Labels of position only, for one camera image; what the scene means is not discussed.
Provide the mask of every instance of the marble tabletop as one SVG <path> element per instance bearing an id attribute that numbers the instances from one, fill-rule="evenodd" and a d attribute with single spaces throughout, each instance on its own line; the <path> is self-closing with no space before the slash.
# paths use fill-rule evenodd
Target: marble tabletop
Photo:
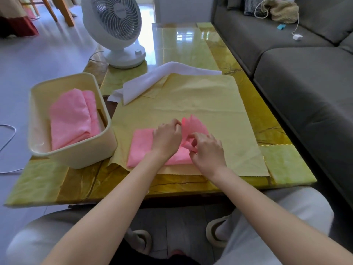
<path id="1" fill-rule="evenodd" d="M 316 182 L 251 80 L 242 70 L 217 31 L 210 23 L 152 24 L 143 27 L 138 43 L 146 49 L 146 61 L 140 66 L 118 70 L 105 62 L 101 47 L 84 69 L 95 75 L 103 95 L 166 62 L 221 70 L 235 78 L 241 98 L 262 152 L 269 177 L 243 177 L 254 187 L 280 188 Z M 107 104 L 114 112 L 114 105 Z M 47 158 L 33 156 L 5 202 L 8 207 L 78 204 L 102 200 L 128 171 L 109 159 L 83 169 L 71 169 Z M 151 184 L 149 197 L 219 192 L 203 176 L 158 174 Z"/>

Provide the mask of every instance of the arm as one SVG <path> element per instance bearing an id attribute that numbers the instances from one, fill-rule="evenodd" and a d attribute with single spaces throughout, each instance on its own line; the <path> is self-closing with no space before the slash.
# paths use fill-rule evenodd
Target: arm
<path id="1" fill-rule="evenodd" d="M 195 133 L 190 152 L 194 164 L 244 214 L 261 239 L 284 265 L 348 265 L 353 255 L 227 168 L 222 143 Z"/>
<path id="2" fill-rule="evenodd" d="M 153 133 L 152 150 L 55 245 L 42 265 L 108 265 L 158 170 L 181 142 L 176 119 Z"/>

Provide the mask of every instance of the crumpled pink paper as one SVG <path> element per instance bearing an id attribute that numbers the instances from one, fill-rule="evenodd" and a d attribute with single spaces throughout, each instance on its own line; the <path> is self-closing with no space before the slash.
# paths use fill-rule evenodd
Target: crumpled pink paper
<path id="1" fill-rule="evenodd" d="M 50 109 L 52 150 L 100 133 L 94 93 L 72 89 L 62 94 Z"/>
<path id="2" fill-rule="evenodd" d="M 181 121 L 181 127 L 181 144 L 177 153 L 165 163 L 166 165 L 192 164 L 189 153 L 190 151 L 197 152 L 197 148 L 191 145 L 193 138 L 188 138 L 188 135 L 194 132 L 208 135 L 207 128 L 194 115 L 191 115 L 189 119 L 183 118 Z M 145 154 L 151 151 L 152 142 L 153 129 L 136 129 L 130 146 L 127 167 L 137 166 L 139 162 L 142 161 Z"/>

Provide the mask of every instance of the fan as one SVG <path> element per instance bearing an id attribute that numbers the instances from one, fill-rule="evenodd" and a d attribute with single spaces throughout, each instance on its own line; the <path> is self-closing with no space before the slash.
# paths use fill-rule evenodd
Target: fan
<path id="1" fill-rule="evenodd" d="M 82 0 L 83 24 L 90 36 L 107 48 L 109 65 L 129 69 L 146 57 L 143 46 L 134 43 L 141 31 L 141 12 L 135 0 Z"/>

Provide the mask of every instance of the person's left arm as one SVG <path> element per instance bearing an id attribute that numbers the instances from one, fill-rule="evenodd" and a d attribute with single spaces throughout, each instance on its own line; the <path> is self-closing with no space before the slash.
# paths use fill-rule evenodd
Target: person's left arm
<path id="1" fill-rule="evenodd" d="M 102 201 L 55 245 L 42 265 L 108 265 L 158 170 L 181 142 L 174 119 L 153 133 L 152 150 Z"/>

